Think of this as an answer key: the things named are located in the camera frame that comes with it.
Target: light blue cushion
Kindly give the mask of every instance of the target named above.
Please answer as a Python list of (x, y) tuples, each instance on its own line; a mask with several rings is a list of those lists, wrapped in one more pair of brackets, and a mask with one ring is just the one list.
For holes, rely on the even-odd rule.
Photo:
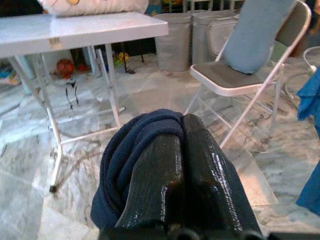
[(233, 69), (252, 74), (269, 60), (277, 33), (297, 0), (246, 0), (224, 49)]

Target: pillow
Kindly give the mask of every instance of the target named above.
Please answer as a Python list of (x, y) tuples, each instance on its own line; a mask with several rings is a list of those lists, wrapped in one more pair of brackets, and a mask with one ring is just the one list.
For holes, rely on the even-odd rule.
[(149, 0), (38, 0), (55, 16), (92, 15), (119, 12), (144, 13)]
[(296, 3), (297, 0), (246, 0), (223, 52), (227, 64), (244, 74), (263, 67), (279, 29)]

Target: chair backrest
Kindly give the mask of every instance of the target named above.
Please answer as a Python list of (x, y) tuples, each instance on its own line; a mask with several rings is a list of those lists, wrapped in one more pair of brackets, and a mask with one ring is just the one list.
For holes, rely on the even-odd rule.
[(287, 47), (294, 48), (306, 33), (310, 20), (311, 11), (308, 5), (302, 1), (297, 1), (296, 6), (280, 28), (275, 40)]

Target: white folding table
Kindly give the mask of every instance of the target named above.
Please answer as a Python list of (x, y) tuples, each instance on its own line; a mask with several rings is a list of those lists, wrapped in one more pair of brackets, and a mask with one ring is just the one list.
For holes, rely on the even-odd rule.
[[(63, 156), (63, 145), (84, 138), (118, 130), (120, 125), (117, 96), (115, 91), (115, 68), (112, 43), (164, 36), (169, 33), (168, 23), (136, 12), (122, 12), (104, 15), (54, 17), (49, 14), (0, 17), (0, 58), (8, 58), (31, 90), (33, 96), (48, 115), (57, 144), (50, 192), (57, 190), (58, 172)], [(109, 75), (106, 72), (101, 50), (94, 51), (95, 45), (105, 44)], [(109, 100), (117, 124), (115, 128), (100, 130), (62, 141), (54, 111), (46, 90), (45, 78), (50, 79), (41, 53), (88, 47), (93, 71), (99, 72), (108, 87)], [(19, 56), (33, 55), (37, 79), (43, 99), (37, 94), (31, 79), (19, 62)]]

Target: chair seat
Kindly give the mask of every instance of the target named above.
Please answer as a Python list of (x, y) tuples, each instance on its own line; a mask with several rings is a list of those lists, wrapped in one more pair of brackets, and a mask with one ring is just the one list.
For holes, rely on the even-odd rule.
[(255, 74), (244, 74), (223, 61), (193, 65), (190, 73), (216, 94), (227, 97), (257, 92), (268, 76), (263, 69)]

